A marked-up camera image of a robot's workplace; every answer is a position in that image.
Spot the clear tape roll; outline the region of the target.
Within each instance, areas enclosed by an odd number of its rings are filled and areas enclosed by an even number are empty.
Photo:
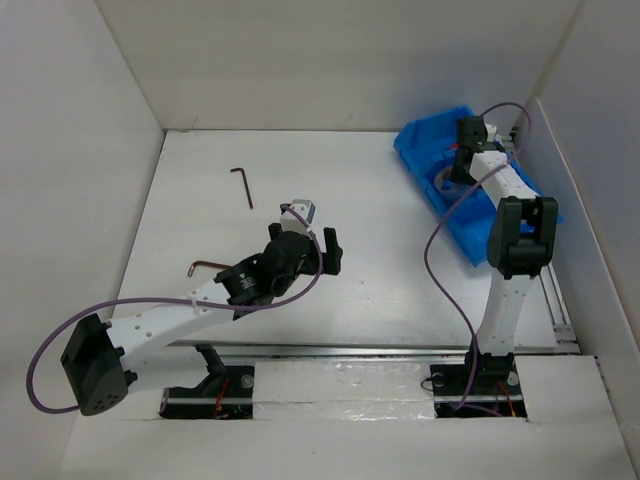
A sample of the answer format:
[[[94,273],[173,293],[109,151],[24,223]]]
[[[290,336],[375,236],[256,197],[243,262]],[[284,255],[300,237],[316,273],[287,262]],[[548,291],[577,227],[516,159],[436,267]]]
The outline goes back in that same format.
[[[434,188],[443,194],[450,194],[456,188],[456,184],[451,180],[452,167],[447,166],[440,170],[434,177]]]

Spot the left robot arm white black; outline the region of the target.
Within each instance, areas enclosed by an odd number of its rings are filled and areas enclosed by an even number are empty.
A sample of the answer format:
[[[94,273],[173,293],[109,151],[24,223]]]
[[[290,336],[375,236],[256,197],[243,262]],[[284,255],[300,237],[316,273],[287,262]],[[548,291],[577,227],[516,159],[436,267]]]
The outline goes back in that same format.
[[[339,274],[343,250],[335,229],[323,231],[325,251],[318,250],[307,230],[287,231],[274,223],[269,234],[263,252],[218,273],[183,298],[155,301],[152,309],[128,318],[103,322],[92,313],[80,319],[61,356],[80,413],[104,413],[132,388],[143,389],[144,364],[165,346],[284,302],[301,275]]]

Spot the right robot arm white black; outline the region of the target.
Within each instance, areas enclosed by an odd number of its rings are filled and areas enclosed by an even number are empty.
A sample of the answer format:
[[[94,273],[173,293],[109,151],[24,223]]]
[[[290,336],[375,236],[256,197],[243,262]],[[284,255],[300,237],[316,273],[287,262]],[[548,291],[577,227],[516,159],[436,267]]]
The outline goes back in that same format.
[[[450,180],[479,185],[496,208],[487,240],[493,268],[489,297],[476,333],[487,358],[514,352],[514,335],[525,297],[553,256],[558,203],[539,195],[513,168],[507,153],[489,140],[480,116],[457,121],[457,149]]]

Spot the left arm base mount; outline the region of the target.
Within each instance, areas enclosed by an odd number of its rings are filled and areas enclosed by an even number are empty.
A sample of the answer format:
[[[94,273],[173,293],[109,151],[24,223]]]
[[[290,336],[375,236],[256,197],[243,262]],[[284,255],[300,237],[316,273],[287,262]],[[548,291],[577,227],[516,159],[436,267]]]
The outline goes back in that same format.
[[[253,418],[254,365],[225,365],[211,345],[195,350],[207,374],[194,387],[165,388],[159,416],[167,420],[250,420]]]

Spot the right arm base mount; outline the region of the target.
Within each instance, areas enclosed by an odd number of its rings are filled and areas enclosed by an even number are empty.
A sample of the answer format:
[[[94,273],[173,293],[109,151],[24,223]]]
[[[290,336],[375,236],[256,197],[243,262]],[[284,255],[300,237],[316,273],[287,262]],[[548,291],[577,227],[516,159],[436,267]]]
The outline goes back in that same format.
[[[421,387],[433,394],[437,418],[526,418],[524,396],[513,353],[473,352],[462,364],[432,364]]]

